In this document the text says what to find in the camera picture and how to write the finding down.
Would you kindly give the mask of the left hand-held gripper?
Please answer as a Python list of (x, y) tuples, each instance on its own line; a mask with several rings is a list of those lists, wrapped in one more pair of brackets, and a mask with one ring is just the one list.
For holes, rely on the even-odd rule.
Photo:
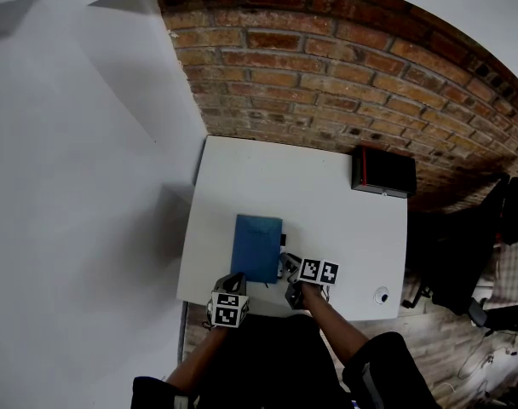
[(246, 296), (245, 274), (235, 273), (220, 278), (207, 304), (207, 315), (211, 325), (238, 328), (249, 311)]

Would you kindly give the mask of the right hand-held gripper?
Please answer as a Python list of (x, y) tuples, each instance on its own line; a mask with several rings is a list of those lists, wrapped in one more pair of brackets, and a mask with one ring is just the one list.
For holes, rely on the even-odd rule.
[(287, 273), (288, 287), (285, 299), (293, 310), (304, 310), (302, 285), (319, 287), (322, 297), (330, 300), (330, 290), (336, 285), (339, 265), (326, 260), (300, 258), (288, 252), (279, 255), (278, 278)]

